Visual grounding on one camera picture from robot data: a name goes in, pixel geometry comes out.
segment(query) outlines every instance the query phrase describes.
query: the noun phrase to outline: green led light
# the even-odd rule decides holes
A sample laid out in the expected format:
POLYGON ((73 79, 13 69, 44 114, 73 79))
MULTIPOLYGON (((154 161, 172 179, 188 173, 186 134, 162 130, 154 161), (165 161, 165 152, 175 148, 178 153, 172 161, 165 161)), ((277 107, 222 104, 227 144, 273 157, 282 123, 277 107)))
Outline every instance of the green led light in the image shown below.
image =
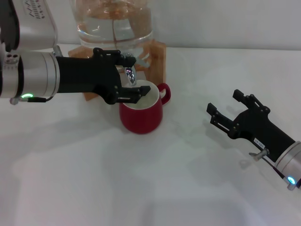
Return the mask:
POLYGON ((23 96, 21 96, 22 98, 30 98, 30 97, 33 97, 33 94, 30 94, 30 93, 27 93, 27 94, 24 94, 23 96))

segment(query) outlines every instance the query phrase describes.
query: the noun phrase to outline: mug rim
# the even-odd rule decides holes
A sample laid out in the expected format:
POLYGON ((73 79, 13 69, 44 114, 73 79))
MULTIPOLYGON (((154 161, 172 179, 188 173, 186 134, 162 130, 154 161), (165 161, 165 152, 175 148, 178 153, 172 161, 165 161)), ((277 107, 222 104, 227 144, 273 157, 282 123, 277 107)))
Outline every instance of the mug rim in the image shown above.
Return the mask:
POLYGON ((157 99, 156 101, 149 107, 146 107, 146 108, 142 108, 142 109, 137 109, 137 108, 133 108, 133 107, 130 107, 128 106, 127 104, 128 103, 122 103, 125 107, 129 108, 129 109, 132 109, 132 110, 135 110, 135 111, 141 111, 141 110, 146 110, 146 109, 150 109, 152 108, 160 99, 160 91, 158 89, 158 87, 152 83, 151 81, 147 81, 147 80, 137 80, 137 84, 136 86, 150 86, 150 92, 153 90, 153 91, 156 91, 157 93, 157 99))

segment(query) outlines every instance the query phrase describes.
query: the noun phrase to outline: mug handle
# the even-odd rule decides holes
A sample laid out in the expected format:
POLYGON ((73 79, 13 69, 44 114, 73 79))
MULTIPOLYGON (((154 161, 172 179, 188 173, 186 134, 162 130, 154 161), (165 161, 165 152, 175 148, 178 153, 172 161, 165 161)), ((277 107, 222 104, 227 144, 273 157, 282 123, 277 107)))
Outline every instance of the mug handle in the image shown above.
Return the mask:
POLYGON ((159 92, 162 92, 163 90, 166 91, 165 96, 162 98, 162 105, 166 104, 170 98, 171 98, 171 92, 170 92, 170 87, 166 83, 161 83, 160 85, 157 86, 159 89, 159 92))

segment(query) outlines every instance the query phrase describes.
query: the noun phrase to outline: blue led light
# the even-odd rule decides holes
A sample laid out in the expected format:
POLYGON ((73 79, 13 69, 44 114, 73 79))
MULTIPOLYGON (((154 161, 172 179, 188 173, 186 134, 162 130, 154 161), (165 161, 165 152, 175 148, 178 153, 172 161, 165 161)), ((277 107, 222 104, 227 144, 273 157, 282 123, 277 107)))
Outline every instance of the blue led light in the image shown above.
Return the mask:
POLYGON ((289 182, 291 182, 293 185, 296 184, 296 181, 292 177, 287 178, 289 182))

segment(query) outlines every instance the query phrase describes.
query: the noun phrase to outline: wooden stand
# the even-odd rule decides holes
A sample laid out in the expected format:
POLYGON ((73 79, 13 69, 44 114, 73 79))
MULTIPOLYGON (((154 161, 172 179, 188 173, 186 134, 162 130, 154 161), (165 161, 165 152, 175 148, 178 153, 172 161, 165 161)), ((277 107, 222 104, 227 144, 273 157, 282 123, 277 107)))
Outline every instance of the wooden stand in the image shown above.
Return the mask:
MULTIPOLYGON (((149 68, 140 65, 136 67, 137 71, 144 71, 146 80, 151 81, 155 85, 165 82, 166 79, 166 45, 164 43, 152 40, 143 44, 143 53, 139 56, 145 58, 150 64, 149 68)), ((68 52, 69 57, 89 58, 93 55, 93 49, 84 46, 78 47, 68 52)), ((98 97, 95 93, 84 93, 86 101, 98 97)))

